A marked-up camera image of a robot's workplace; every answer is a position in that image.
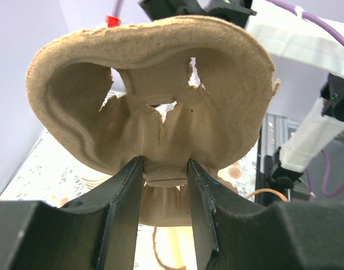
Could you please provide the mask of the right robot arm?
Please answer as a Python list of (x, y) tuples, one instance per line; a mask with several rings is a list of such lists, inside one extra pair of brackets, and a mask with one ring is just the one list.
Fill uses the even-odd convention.
[(298, 176), (344, 130), (344, 22), (314, 15), (305, 1), (141, 1), (152, 20), (208, 15), (237, 24), (271, 54), (282, 91), (268, 111), (301, 126), (276, 153), (274, 178)]

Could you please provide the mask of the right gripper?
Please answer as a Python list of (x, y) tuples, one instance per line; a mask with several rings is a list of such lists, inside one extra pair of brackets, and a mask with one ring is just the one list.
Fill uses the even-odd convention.
[(152, 21), (179, 15), (203, 15), (245, 28), (249, 17), (257, 15), (251, 9), (252, 1), (211, 0), (202, 7), (197, 0), (143, 0), (139, 5)]

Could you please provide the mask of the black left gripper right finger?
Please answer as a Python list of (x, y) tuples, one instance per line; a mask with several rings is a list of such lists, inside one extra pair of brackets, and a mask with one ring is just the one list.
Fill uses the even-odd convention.
[(344, 202), (253, 203), (188, 163), (198, 269), (344, 269)]

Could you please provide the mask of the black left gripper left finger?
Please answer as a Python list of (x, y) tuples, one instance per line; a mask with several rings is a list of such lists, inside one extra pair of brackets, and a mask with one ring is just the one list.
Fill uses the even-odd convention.
[(0, 201), (0, 269), (132, 269), (142, 159), (60, 208)]

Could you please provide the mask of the brown paper bag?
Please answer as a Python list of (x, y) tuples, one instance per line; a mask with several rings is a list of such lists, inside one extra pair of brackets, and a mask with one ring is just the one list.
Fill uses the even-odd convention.
[(163, 269), (196, 269), (191, 227), (166, 227), (159, 232), (155, 227), (153, 251)]

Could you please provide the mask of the single brown pulp carrier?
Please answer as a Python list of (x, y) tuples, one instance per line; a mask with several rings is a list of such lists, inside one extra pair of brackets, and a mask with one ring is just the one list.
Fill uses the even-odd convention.
[(32, 59), (26, 92), (86, 166), (112, 176), (142, 156), (142, 224), (189, 226), (188, 161), (216, 175), (254, 146), (274, 71), (244, 29), (184, 15), (55, 39)]

